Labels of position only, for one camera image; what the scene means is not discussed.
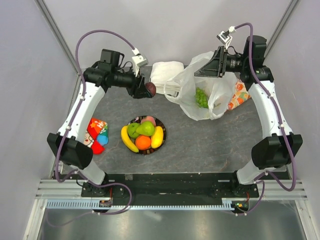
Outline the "dark purple fake fruit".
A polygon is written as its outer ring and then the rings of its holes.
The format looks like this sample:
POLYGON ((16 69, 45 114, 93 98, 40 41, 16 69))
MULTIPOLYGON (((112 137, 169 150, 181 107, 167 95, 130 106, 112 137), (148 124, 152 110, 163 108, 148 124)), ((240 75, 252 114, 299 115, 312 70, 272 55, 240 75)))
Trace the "dark purple fake fruit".
POLYGON ((152 95, 154 96, 156 94, 156 86, 152 83, 152 82, 148 82, 145 84, 145 87, 147 89, 147 91, 152 95))

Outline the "pink fake peach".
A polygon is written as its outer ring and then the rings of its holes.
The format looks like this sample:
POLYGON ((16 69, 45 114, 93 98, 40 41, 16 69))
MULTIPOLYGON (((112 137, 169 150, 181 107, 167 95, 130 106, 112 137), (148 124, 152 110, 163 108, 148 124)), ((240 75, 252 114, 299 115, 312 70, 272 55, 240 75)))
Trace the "pink fake peach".
POLYGON ((145 116, 145 117, 140 121, 141 124, 143 124, 143 123, 145 123, 145 122, 151 122, 154 127, 157 126, 156 120, 155 120, 155 118, 152 117, 152 116, 145 116))

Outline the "green fake grapes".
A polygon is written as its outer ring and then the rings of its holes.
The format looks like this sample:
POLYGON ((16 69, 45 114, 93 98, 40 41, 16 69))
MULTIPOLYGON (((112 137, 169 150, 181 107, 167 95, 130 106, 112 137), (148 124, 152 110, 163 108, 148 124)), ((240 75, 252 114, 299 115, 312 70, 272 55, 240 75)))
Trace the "green fake grapes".
POLYGON ((196 90, 195 90, 195 102, 196 102, 196 104, 200 108, 208 109, 209 108, 208 100, 209 100, 209 97, 207 96, 206 92, 203 89, 197 87, 196 90))

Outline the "green fake apple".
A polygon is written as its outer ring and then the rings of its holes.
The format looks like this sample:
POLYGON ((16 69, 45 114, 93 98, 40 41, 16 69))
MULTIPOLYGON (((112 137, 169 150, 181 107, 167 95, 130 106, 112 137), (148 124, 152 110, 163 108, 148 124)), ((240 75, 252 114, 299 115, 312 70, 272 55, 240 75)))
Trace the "green fake apple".
POLYGON ((132 139, 136 139, 140 134, 136 132, 137 128, 140 126, 139 123, 130 123, 127 127, 128 136, 132 139))

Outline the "green fake pear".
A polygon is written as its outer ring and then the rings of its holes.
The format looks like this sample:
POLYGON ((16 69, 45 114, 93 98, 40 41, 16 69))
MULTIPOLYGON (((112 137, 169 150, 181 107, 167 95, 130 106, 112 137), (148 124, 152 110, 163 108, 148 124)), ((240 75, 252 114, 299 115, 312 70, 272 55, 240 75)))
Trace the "green fake pear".
POLYGON ((156 128, 152 122, 145 121, 136 128, 135 132, 140 135, 151 137, 155 133, 155 130, 156 128))

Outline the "white plastic bag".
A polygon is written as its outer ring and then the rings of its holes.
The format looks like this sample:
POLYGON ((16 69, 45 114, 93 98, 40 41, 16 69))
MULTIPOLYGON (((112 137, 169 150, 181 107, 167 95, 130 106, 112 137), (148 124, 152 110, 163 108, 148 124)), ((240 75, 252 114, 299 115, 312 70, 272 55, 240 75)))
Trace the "white plastic bag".
POLYGON ((222 117, 236 92, 237 78, 234 73, 227 72, 222 78, 194 76, 213 55, 209 51, 193 57, 190 64, 167 80, 163 87, 167 100, 178 104, 195 121, 222 117))

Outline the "yellow fake banana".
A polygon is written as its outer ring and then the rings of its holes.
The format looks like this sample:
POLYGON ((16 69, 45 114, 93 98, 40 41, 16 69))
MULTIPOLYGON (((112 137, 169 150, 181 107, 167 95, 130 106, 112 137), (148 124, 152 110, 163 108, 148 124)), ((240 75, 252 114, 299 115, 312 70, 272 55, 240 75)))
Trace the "yellow fake banana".
POLYGON ((131 141, 129 135, 128 135, 128 125, 125 125, 122 127, 121 132, 120 132, 120 136, 121 139, 123 141, 123 143, 126 145, 126 147, 131 150, 134 153, 138 153, 139 149, 137 148, 137 146, 131 141))

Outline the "fake orange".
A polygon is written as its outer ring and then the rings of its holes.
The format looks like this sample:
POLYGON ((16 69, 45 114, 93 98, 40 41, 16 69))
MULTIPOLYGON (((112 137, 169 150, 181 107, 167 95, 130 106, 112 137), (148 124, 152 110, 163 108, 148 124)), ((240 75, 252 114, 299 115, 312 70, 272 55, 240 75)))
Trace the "fake orange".
POLYGON ((135 145, 141 151, 147 150, 151 147, 151 138, 149 136, 139 135, 135 139, 135 145))

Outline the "yellow fake mango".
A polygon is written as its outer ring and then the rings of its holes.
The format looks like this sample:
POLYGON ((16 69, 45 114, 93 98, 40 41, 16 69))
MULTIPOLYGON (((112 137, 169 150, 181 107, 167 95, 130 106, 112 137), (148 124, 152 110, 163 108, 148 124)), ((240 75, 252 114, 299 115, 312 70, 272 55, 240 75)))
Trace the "yellow fake mango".
POLYGON ((163 128, 161 126, 157 126, 155 128, 154 134, 151 136, 151 147, 153 149, 157 149, 162 145, 163 139, 164 139, 163 128))

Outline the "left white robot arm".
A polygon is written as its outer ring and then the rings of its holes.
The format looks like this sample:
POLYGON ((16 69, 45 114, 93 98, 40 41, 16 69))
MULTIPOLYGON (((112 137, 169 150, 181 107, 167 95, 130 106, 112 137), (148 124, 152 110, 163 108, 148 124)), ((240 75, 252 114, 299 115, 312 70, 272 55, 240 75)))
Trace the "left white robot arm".
POLYGON ((137 48, 133 48, 133 68, 122 72, 121 53, 103 49, 100 60, 80 72, 79 94, 65 122, 56 133, 49 133, 47 142, 55 156, 55 162, 63 162, 92 184, 92 191, 99 197, 106 196, 110 185, 106 173, 93 161, 93 150, 84 144, 84 137, 98 103, 111 87, 125 88, 134 99, 153 98, 155 86, 140 73, 140 67, 148 60, 137 48))

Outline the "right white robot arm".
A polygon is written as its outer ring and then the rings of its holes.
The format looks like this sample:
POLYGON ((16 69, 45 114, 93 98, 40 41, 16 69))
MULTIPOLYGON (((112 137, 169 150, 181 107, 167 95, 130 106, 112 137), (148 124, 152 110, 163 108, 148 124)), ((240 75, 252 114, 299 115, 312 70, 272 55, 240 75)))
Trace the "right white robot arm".
POLYGON ((288 125, 279 106, 274 77, 264 65, 267 40, 259 35, 249 36, 243 53, 229 54, 224 46, 214 51, 213 57, 198 69, 195 77, 221 78, 225 73, 238 73, 251 96, 262 127, 262 140, 251 150, 251 160, 235 172, 235 181, 229 191, 235 197, 247 191, 247 185, 256 183, 275 169, 291 165, 292 181, 296 181, 295 156, 303 139, 288 125))

